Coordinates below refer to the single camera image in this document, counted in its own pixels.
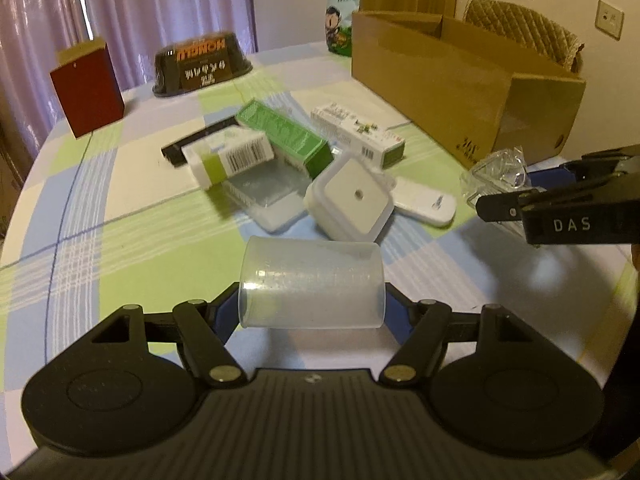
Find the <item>person right hand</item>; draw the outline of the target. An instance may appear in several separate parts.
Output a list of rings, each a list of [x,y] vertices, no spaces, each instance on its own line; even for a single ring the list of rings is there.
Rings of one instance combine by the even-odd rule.
[[[631,257],[634,268],[640,272],[640,244],[631,245]]]

